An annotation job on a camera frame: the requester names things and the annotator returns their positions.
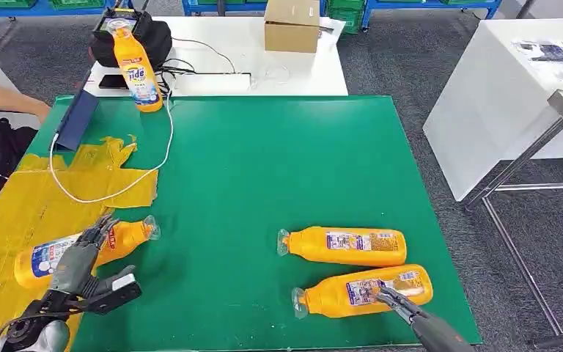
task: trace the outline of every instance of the green mat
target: green mat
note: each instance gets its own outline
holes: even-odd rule
[[[29,148],[46,155],[70,99],[58,100]],[[116,210],[126,221],[154,215],[156,242],[99,270],[127,264],[143,295],[105,316],[85,314],[73,351],[269,350],[416,344],[394,313],[297,320],[293,287],[360,271],[278,257],[280,228],[389,227],[405,233],[407,263],[432,278],[430,312],[481,342],[466,297],[390,97],[178,98],[174,143],[151,208]],[[102,98],[85,134],[139,150],[125,167],[162,158],[166,112],[140,114],[129,99]]]

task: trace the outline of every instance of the green storage bin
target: green storage bin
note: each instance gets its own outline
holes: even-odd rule
[[[364,0],[328,0],[327,8],[330,10],[363,10]]]
[[[0,7],[33,7],[37,0],[0,0]]]
[[[216,4],[217,0],[197,0],[198,4],[206,4],[206,5],[210,5],[210,4]],[[226,4],[245,4],[245,0],[225,0]]]
[[[86,9],[102,7],[104,0],[49,0],[55,10]]]
[[[346,21],[344,30],[342,30],[342,33],[346,34],[357,34],[357,32],[359,32],[363,15],[363,10],[329,9],[329,17],[334,20]]]

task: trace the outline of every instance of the tide bottle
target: tide bottle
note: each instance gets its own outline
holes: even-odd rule
[[[29,247],[18,253],[14,260],[14,276],[18,284],[26,288],[48,285],[59,259],[80,235],[81,233],[76,233]],[[138,222],[120,221],[108,231],[98,252],[95,267],[126,257],[138,245],[148,240],[156,240],[160,235],[161,231],[154,216],[150,215]]]
[[[163,105],[161,90],[145,49],[133,36],[130,26],[121,18],[107,23],[107,30],[115,42],[113,52],[139,111],[154,112]]]
[[[376,300],[380,287],[395,289],[415,304],[433,298],[428,273],[420,265],[407,264],[359,273],[333,276],[318,285],[292,290],[292,305],[297,318],[322,314],[329,318],[388,312],[391,308]]]
[[[313,226],[298,232],[280,230],[277,253],[314,262],[393,266],[405,262],[407,246],[396,230]]]

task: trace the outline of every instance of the white cable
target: white cable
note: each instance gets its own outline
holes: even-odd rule
[[[66,195],[68,195],[75,202],[96,203],[96,202],[101,202],[103,200],[113,198],[115,196],[119,196],[120,194],[122,194],[122,193],[128,191],[129,189],[133,188],[133,186],[135,186],[139,181],[143,180],[144,177],[146,177],[149,174],[153,173],[154,171],[160,169],[165,164],[165,162],[167,161],[167,158],[169,157],[169,148],[172,146],[172,139],[174,138],[174,121],[173,121],[173,118],[172,118],[172,110],[169,108],[169,98],[172,96],[172,93],[173,93],[173,89],[169,91],[169,94],[168,94],[167,99],[165,101],[165,109],[167,110],[167,116],[169,117],[169,126],[170,126],[169,140],[167,141],[167,149],[165,149],[165,158],[163,159],[163,161],[158,166],[156,166],[153,169],[148,170],[141,177],[134,180],[130,185],[128,185],[126,188],[124,188],[123,190],[121,190],[119,192],[116,192],[116,193],[113,193],[111,195],[104,196],[104,197],[98,198],[98,199],[91,199],[91,200],[79,199],[77,197],[74,197],[70,192],[68,192],[66,190],[66,188],[62,185],[62,183],[59,182],[59,179],[57,178],[57,174],[55,173],[55,169],[53,169],[53,149],[55,148],[55,143],[57,142],[57,138],[59,137],[59,133],[55,133],[55,136],[53,137],[53,141],[51,142],[51,149],[48,151],[48,167],[51,169],[51,174],[53,175],[53,179],[55,180],[55,183],[57,183],[58,187],[60,187],[62,189],[62,191],[64,193],[66,193]]]

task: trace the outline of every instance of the robotic hand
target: robotic hand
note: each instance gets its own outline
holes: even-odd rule
[[[474,349],[445,321],[437,318],[389,287],[381,287],[377,301],[390,306],[411,326],[428,352],[474,352]]]
[[[134,265],[107,279],[92,275],[107,232],[117,222],[111,215],[102,216],[66,249],[44,297],[33,300],[19,318],[0,329],[0,352],[62,352],[70,339],[65,323],[70,315],[104,315],[141,295]]]

